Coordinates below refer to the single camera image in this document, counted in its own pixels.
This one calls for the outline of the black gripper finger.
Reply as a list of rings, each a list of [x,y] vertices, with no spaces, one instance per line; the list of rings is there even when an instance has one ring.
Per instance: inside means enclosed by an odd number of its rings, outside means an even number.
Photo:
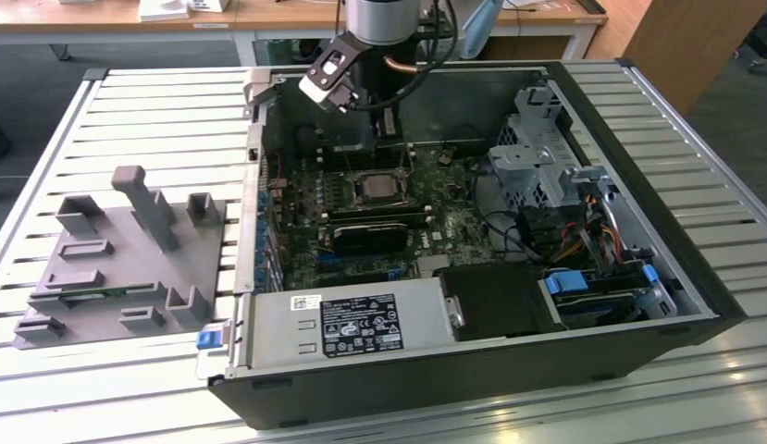
[[[399,114],[395,107],[387,107],[370,113],[376,139],[399,138]]]

